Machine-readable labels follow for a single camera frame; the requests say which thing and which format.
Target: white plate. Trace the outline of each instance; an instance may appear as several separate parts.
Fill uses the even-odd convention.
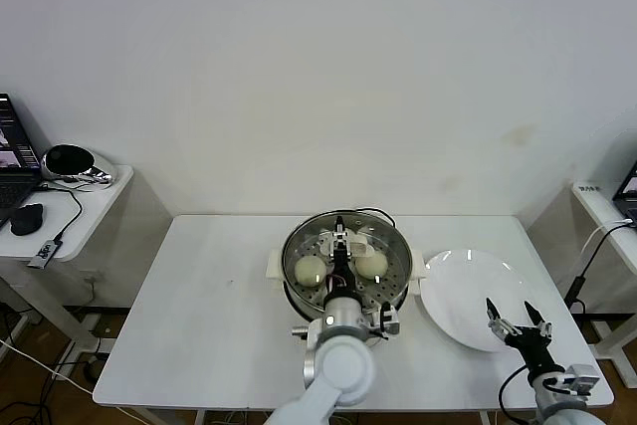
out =
[[[508,347],[489,329],[487,298],[514,325],[531,325],[525,301],[534,305],[525,279],[496,256],[476,249],[444,251],[420,280],[420,298],[434,322],[468,347],[499,352]]]

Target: laptop keyboard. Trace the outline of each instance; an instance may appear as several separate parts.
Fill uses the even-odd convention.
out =
[[[0,208],[11,208],[24,196],[30,183],[0,183]]]

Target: white cable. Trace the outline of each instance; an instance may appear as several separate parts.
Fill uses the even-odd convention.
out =
[[[61,373],[56,372],[55,370],[53,370],[52,368],[47,367],[44,363],[42,363],[41,361],[39,361],[38,359],[33,358],[31,355],[29,355],[28,353],[23,352],[22,350],[18,350],[16,347],[9,345],[7,342],[5,342],[4,340],[2,340],[0,338],[0,342],[2,342],[4,345],[6,345],[7,347],[9,347],[11,350],[13,350],[16,353],[19,353],[20,355],[22,355],[25,358],[28,358],[29,360],[31,360],[32,362],[37,363],[38,365],[40,365],[42,368],[46,368],[47,370],[49,370],[51,373],[53,373],[54,375],[62,378],[63,380],[66,380],[67,382],[69,382],[71,385],[73,385],[74,387],[82,390],[83,392],[87,393],[88,395],[90,395],[91,397],[93,397],[93,393],[88,390],[87,388],[83,388],[82,385],[78,385],[76,382],[74,382],[73,380],[71,380],[69,377],[66,377],[64,375],[62,375]],[[116,407],[117,410],[119,410],[121,413],[123,413],[124,415],[128,415],[130,418],[134,418],[135,420],[137,420],[138,422],[143,423],[144,425],[150,425],[148,422],[135,417],[134,415],[126,412],[125,410]]]
[[[610,226],[612,224],[630,224],[632,223],[633,220],[632,219],[616,219],[615,221],[607,221],[605,223],[600,224],[597,228],[595,228],[595,230],[590,233],[590,236],[588,236],[588,239],[586,240],[586,242],[584,243],[584,245],[581,248],[581,251],[579,251],[579,260],[581,261],[581,257],[584,254],[584,251],[586,250],[586,248],[588,247],[588,244],[590,244],[590,241],[593,239],[593,237],[595,236],[595,234],[597,234],[598,231],[604,229],[606,226]]]
[[[335,418],[336,420],[342,420],[343,422],[347,422],[349,425],[353,425],[351,423],[351,420],[349,420],[347,417],[343,417],[342,415],[332,415],[331,418]]]

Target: steamed bun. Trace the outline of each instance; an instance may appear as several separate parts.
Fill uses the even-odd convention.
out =
[[[317,256],[303,256],[295,264],[295,278],[306,288],[313,288],[325,280],[327,266]]]
[[[376,276],[382,278],[387,274],[387,256],[380,251],[376,251],[373,256],[368,258],[355,258],[354,267],[360,276],[373,281]]]

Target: speaker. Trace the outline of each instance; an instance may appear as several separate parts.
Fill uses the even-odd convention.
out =
[[[111,186],[117,168],[104,158],[74,144],[58,144],[42,157],[42,176],[67,188],[96,191]]]

